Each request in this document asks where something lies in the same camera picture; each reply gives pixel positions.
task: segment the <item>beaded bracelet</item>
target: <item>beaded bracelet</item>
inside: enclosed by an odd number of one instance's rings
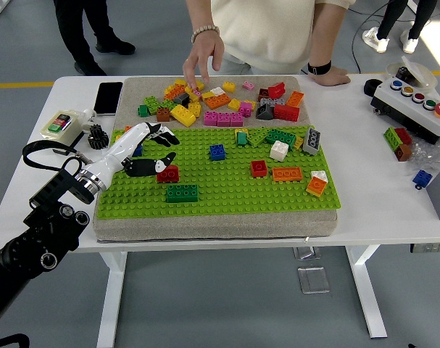
[[[220,29],[216,25],[210,25],[210,24],[204,25],[203,27],[200,27],[199,29],[194,31],[194,33],[192,34],[192,37],[191,37],[191,43],[194,45],[194,41],[196,40],[196,37],[200,33],[203,33],[204,31],[208,31],[208,30],[214,30],[218,33],[218,35],[220,35]]]

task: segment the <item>black wristband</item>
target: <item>black wristband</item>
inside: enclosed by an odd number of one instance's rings
[[[324,75],[331,70],[331,61],[329,61],[328,64],[321,65],[320,67],[312,67],[308,63],[308,72],[312,73],[313,75]]]

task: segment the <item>green lego baseplate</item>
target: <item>green lego baseplate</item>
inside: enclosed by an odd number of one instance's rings
[[[290,126],[265,130],[278,129],[303,138],[308,127]],[[123,130],[115,130],[112,143],[117,135],[123,133]],[[321,148],[314,156],[301,149],[289,151],[284,161],[279,162],[270,158],[272,145],[266,141],[255,147],[250,144],[238,146],[234,128],[174,129],[173,133],[179,139],[179,145],[167,148],[154,141],[145,141],[143,157],[159,159],[168,152],[176,152],[172,164],[179,168],[178,185],[197,185],[199,200],[167,203],[167,187],[171,183],[158,183],[155,176],[130,178],[121,171],[115,173],[112,185],[100,196],[97,219],[296,212],[334,210],[341,207]],[[224,146],[224,160],[210,159],[209,147],[216,144]],[[266,162],[266,177],[252,177],[250,164],[257,160]],[[303,180],[273,181],[273,167],[300,167]],[[326,172],[329,182],[318,198],[305,190],[310,182],[311,172],[320,170]]]

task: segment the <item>robotic arm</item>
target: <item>robotic arm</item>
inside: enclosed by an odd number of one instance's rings
[[[140,123],[126,132],[101,159],[85,165],[76,175],[64,168],[42,166],[58,173],[30,199],[33,211],[23,221],[29,229],[0,250],[0,318],[31,279],[55,269],[68,251],[78,248],[79,236],[90,219],[85,212],[76,212],[70,205],[59,202],[63,194],[69,191],[90,204],[99,191],[110,187],[113,175],[120,170],[129,176],[149,176],[161,173],[170,165],[175,152],[159,160],[129,158],[146,139],[167,147],[179,144],[165,126]],[[28,159],[25,150],[23,159],[28,165],[41,167]]]

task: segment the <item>black pants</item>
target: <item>black pants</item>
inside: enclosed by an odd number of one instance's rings
[[[387,5],[386,13],[382,19],[382,23],[378,29],[378,39],[387,38],[395,22],[402,15],[407,7],[408,0],[391,0]],[[418,9],[416,10],[415,24],[410,29],[408,38],[419,38],[421,30],[431,17],[432,12],[436,8],[437,0],[419,0]]]
[[[116,39],[107,16],[106,0],[54,0],[60,35],[76,62],[93,62],[83,34],[83,11],[97,39],[105,44]]]

